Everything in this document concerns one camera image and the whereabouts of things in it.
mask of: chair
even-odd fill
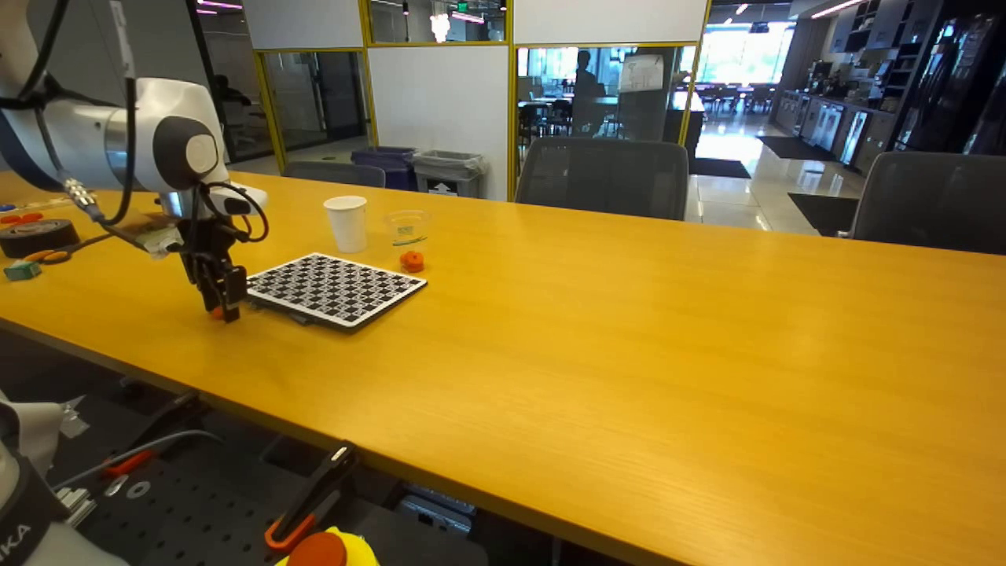
[[[780,88],[777,85],[751,85],[751,110],[773,110],[780,101]]]
[[[622,138],[660,142],[666,119],[666,91],[626,91],[619,97]]]
[[[887,151],[849,236],[1006,255],[1006,157]]]
[[[330,164],[330,160],[292,160],[283,176],[349,182],[349,186],[387,186],[387,173],[362,164]]]
[[[688,157],[663,142],[538,138],[519,201],[682,220]]]
[[[547,135],[572,135],[572,101],[553,101],[547,107]]]

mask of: wall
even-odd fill
[[[368,57],[380,145],[481,154],[487,198],[506,198],[506,47],[377,47]]]
[[[245,0],[255,50],[362,47],[358,0]]]
[[[519,44],[698,41],[707,0],[519,0]]]

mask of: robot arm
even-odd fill
[[[57,402],[9,402],[0,390],[0,566],[126,566],[72,528],[44,472],[63,428]]]
[[[220,321],[239,318],[245,270],[229,245],[248,239],[223,208],[261,208],[229,186],[223,132],[207,88],[173,79],[129,79],[126,107],[66,94],[38,72],[50,50],[35,47],[25,0],[0,0],[0,151],[38,189],[66,189],[79,208],[113,230],[129,192],[160,192],[176,220],[189,280]],[[123,208],[104,217],[85,186],[123,189]]]

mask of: white cup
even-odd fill
[[[340,252],[352,255],[368,245],[368,223],[365,223],[368,198],[362,195],[336,195],[324,201],[327,223],[333,226]]]

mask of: desk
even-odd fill
[[[346,186],[239,179],[277,223],[242,264],[330,248]],[[0,318],[685,563],[1006,557],[1003,258],[368,195],[362,258],[421,211],[431,286],[358,333],[220,327],[119,242]]]

